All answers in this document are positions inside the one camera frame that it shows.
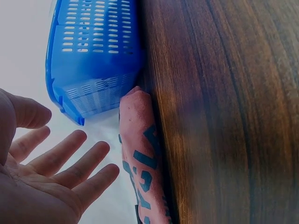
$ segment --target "skin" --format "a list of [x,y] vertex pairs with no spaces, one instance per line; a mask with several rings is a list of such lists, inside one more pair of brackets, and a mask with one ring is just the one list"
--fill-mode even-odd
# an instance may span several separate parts
[[[0,89],[0,223],[74,224],[119,174],[109,164],[87,179],[109,152],[95,144],[67,170],[58,170],[86,140],[77,130],[27,165],[24,159],[50,134],[49,109]],[[33,129],[12,142],[17,127]]]

